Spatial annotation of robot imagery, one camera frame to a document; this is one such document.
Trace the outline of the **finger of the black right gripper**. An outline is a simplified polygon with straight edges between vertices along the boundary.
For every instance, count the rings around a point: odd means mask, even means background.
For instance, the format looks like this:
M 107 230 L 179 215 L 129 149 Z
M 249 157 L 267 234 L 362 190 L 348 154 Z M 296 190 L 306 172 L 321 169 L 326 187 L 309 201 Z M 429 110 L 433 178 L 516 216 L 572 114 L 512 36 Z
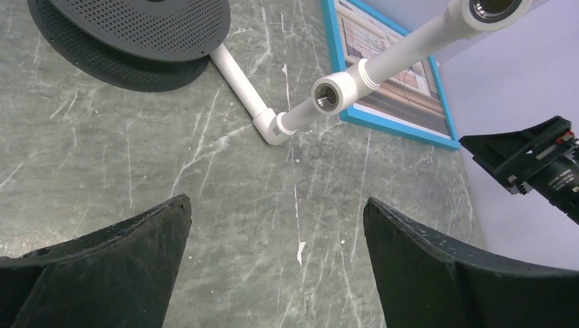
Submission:
M 459 142 L 472 154 L 473 160 L 511 194 L 526 194 L 524 181 L 531 162 L 526 154 L 530 148 L 530 133 L 571 131 L 571 122 L 554 116 L 545 122 L 510 133 L 467 135 Z

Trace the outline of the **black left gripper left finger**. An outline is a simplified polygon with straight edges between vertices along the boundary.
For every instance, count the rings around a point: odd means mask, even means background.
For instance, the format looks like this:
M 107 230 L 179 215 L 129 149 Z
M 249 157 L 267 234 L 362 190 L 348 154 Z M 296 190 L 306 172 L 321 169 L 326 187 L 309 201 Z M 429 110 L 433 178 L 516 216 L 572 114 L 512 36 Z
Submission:
M 187 195 L 1 258 L 2 327 L 162 327 L 192 224 Z

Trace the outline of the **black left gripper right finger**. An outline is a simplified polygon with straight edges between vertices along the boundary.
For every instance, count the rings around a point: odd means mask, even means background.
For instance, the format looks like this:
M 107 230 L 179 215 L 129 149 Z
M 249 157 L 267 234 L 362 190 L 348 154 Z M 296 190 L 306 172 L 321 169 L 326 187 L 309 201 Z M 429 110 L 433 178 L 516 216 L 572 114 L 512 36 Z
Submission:
M 577 327 L 578 272 L 473 247 L 369 198 L 365 239 L 388 327 Z

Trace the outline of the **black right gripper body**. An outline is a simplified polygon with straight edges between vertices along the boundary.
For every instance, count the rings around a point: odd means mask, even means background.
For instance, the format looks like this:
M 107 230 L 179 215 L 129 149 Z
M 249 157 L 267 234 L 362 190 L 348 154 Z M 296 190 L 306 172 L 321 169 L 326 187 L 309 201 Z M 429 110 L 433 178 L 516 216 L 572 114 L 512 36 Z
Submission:
M 571 131 L 530 133 L 524 192 L 536 191 L 578 223 L 578 138 Z

